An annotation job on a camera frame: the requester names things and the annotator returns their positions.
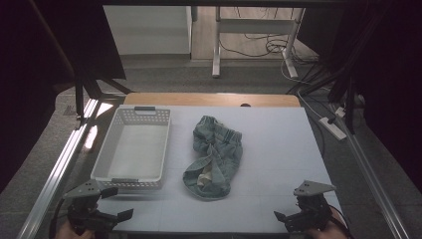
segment aluminum rail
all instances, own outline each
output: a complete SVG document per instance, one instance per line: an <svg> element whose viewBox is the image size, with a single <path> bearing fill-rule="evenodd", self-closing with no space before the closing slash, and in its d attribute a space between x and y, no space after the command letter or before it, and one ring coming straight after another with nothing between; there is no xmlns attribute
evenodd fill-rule
<svg viewBox="0 0 422 239"><path fill-rule="evenodd" d="M43 190L41 191L37 201L32 207L31 212L29 213L17 238L31 239L34 238L37 234L37 231L40 228L40 225L44 219L44 216L46 215L56 190L62 181L63 174L66 172L69 162L74 155L75 149L77 148L85 130L87 129L88 120L90 120L91 116L93 115L97 103L97 100L89 100L85 106L84 115L87 118L85 123L79 129L74 129L72 131L68 142L66 143L59 158L57 159L57 162L53 167L53 170L50 173L50 176L47 179Z"/></svg>
<svg viewBox="0 0 422 239"><path fill-rule="evenodd" d="M332 111L335 112L335 107L333 105L330 105L330 107ZM385 220L387 221L387 224L390 227L394 237L396 239L409 239L409 234L407 233L407 230L399 214L397 213L393 202L376 176L376 173L373 170L362 147L360 146L359 141L353 134L350 133L342 120L338 120L337 122L348 137L348 144L354 154L354 157L356 158L356 162L359 165L360 170L362 171L362 174L365 177L365 180L368 183L376 202L381 207Z"/></svg>

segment metal frame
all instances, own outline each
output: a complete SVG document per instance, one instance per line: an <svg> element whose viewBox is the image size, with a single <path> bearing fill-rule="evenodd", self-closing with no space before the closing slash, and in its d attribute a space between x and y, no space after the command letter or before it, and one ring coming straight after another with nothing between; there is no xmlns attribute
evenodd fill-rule
<svg viewBox="0 0 422 239"><path fill-rule="evenodd" d="M330 107L331 110L335 112L335 107L333 105L330 105ZM339 120L338 124L347 135L350 149L354 157L356 158L356 162L359 165L360 170L362 171L362 174L365 177L365 180L370 190L372 191L373 197L375 198L376 202L378 203L384 214L385 220L387 221L387 224L390 227L394 237L398 239L409 239L409 234L407 233L407 230L403 224L403 221L400 218L400 215L398 214L393 202L391 201L390 197L388 196L387 192L385 191L384 187L376 176L376 173L373 170L365 152L360 146L359 141L354 136L354 134L352 134L348 130L343 120Z"/></svg>
<svg viewBox="0 0 422 239"><path fill-rule="evenodd" d="M97 106L97 100L89 100L87 106L85 107L85 116L87 120L93 115L93 112ZM40 195L37 198L34 206L31 209L24 225L21 228L21 231L18 234L17 238L34 238L37 234L38 229L40 228L43 218L52 202L52 199L56 193L56 190L62 181L63 174L68 168L69 162L71 161L75 149L77 148L79 142L81 141L85 130L87 129L87 120L80 127L72 131L71 136L68 139L65 147L63 148L57 162L50 173L49 178L47 179L46 184L43 187Z"/></svg>
<svg viewBox="0 0 422 239"><path fill-rule="evenodd" d="M262 19L222 19L220 7L215 7L215 40L214 57L212 63L212 77L220 77L220 34L221 33L249 33L249 34L283 34L289 35L288 44L283 50L283 58L292 79L298 78L298 73L292 63L291 52L301 26L305 9L299 8L293 20L262 20Z"/></svg>

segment black curtain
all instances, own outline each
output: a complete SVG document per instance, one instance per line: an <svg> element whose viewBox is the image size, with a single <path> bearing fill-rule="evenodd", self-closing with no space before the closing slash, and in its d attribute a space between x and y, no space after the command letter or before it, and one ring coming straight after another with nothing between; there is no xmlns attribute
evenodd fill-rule
<svg viewBox="0 0 422 239"><path fill-rule="evenodd" d="M124 79L98 1L0 1L1 167L4 189L37 142L60 91Z"/></svg>
<svg viewBox="0 0 422 239"><path fill-rule="evenodd" d="M393 1L353 72L364 116L422 191L422 4Z"/></svg>

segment power strip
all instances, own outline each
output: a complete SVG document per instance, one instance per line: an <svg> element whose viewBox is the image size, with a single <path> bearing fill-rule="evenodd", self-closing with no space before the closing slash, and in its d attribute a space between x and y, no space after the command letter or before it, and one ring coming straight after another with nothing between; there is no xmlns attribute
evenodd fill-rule
<svg viewBox="0 0 422 239"><path fill-rule="evenodd" d="M341 129L337 127L334 123L328 123L328 118L322 118L319 122L332 133L338 140L343 140L346 138L346 135Z"/></svg>

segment black panel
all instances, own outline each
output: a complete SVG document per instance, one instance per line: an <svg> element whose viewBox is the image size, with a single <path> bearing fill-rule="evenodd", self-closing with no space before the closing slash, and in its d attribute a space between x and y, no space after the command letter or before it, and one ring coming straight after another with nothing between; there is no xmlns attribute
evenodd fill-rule
<svg viewBox="0 0 422 239"><path fill-rule="evenodd" d="M367 124L422 191L422 6L395 1L354 71Z"/></svg>

